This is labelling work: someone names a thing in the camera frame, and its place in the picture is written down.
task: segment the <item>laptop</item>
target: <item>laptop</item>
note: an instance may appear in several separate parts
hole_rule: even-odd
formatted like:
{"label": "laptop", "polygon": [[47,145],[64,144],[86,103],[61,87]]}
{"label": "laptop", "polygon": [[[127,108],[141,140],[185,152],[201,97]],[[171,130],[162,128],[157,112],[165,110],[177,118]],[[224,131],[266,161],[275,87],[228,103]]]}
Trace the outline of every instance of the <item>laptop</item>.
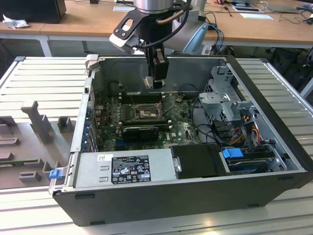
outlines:
{"label": "laptop", "polygon": [[273,4],[268,4],[267,9],[269,11],[281,12],[281,13],[300,13],[301,12],[292,6],[273,5]]}

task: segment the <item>motherboard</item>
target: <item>motherboard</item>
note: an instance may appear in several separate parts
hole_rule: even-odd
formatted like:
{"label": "motherboard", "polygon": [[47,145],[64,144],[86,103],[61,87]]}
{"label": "motherboard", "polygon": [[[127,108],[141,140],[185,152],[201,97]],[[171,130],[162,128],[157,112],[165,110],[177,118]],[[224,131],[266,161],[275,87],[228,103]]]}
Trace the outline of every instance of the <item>motherboard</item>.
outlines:
{"label": "motherboard", "polygon": [[108,98],[96,107],[99,150],[159,149],[201,143],[190,120],[191,103],[191,99],[172,93],[154,100],[135,96]]}

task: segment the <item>wooden desk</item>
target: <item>wooden desk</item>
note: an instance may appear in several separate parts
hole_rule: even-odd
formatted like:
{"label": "wooden desk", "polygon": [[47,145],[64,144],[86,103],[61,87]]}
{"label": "wooden desk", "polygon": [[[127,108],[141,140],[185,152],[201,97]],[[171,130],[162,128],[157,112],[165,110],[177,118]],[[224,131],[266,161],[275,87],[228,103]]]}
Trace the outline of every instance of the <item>wooden desk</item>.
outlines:
{"label": "wooden desk", "polygon": [[[270,0],[270,3],[279,5],[287,4],[297,7],[301,2],[292,0]],[[221,11],[222,13],[216,12],[220,10],[220,8],[217,7],[221,5],[210,2],[206,5],[205,12],[214,11],[218,27],[224,33],[226,44],[240,44],[241,46],[246,45],[246,43],[263,43],[269,45],[286,44],[290,46],[294,45],[294,47],[298,47],[299,45],[312,47],[313,45],[312,25],[307,23],[292,24],[286,20],[279,21],[280,13],[270,13],[267,10],[264,12],[267,12],[266,14],[271,16],[274,20],[245,19],[239,13],[235,13],[235,10],[230,4],[224,5],[228,7],[233,17],[224,9]],[[307,17],[310,16],[309,12],[305,12],[304,14]],[[213,15],[208,14],[207,16],[209,20],[214,23]],[[296,22],[294,17],[301,17],[301,15],[283,14],[283,17]],[[207,40],[215,39],[216,33],[208,32],[205,38]]]}
{"label": "wooden desk", "polygon": [[41,34],[109,37],[127,12],[113,11],[114,2],[66,1],[67,12],[59,24],[45,24]]}
{"label": "wooden desk", "polygon": [[[300,2],[292,0],[269,0],[277,4],[298,6]],[[209,3],[205,11],[219,11],[218,4]],[[51,56],[48,41],[108,41],[114,28],[126,15],[126,12],[114,12],[114,3],[99,2],[90,4],[89,1],[75,2],[66,0],[67,12],[60,24],[30,23],[29,28],[12,30],[0,24],[0,38],[35,39],[39,40],[45,56]],[[245,19],[239,13],[229,13],[222,9],[214,13],[219,29],[224,33],[224,44],[233,46],[254,47],[297,47],[310,48],[313,46],[313,25],[306,23],[292,24],[279,21],[280,14],[267,13],[274,20]],[[296,14],[284,14],[293,20]],[[213,44],[216,32],[206,34],[205,43]]]}

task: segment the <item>metal workbench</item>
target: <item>metal workbench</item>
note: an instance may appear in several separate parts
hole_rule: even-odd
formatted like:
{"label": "metal workbench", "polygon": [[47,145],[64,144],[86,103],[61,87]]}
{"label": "metal workbench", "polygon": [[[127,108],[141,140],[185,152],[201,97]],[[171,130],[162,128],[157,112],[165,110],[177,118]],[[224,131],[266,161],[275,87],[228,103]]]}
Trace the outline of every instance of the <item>metal workbench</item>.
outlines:
{"label": "metal workbench", "polygon": [[[269,64],[258,59],[238,59],[247,74],[277,111],[285,124],[313,156],[313,109],[285,79]],[[58,109],[75,120],[78,107],[65,107],[67,102],[79,103],[81,87],[86,78],[84,58],[26,58],[14,62],[0,80],[0,112],[17,120],[28,121],[18,110],[28,90],[31,96],[41,99],[53,98],[59,105],[45,109]],[[6,95],[12,94],[13,100]],[[58,116],[56,110],[47,112],[50,121]],[[8,234],[198,234],[198,235],[285,235],[313,234],[313,184],[301,189],[289,190],[266,207],[246,210],[222,211],[182,217],[136,221],[91,227],[77,227],[47,192],[47,187],[0,191],[0,231]]]}

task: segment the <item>white sticker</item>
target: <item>white sticker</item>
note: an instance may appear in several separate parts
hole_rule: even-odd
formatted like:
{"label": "white sticker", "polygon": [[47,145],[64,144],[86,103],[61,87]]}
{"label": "white sticker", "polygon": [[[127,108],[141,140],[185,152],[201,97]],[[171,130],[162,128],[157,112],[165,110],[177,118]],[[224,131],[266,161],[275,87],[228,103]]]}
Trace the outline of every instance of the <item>white sticker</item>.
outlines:
{"label": "white sticker", "polygon": [[98,162],[111,161],[113,154],[98,154]]}
{"label": "white sticker", "polygon": [[0,168],[1,167],[13,167],[13,165],[12,164],[3,164],[3,165],[0,165]]}

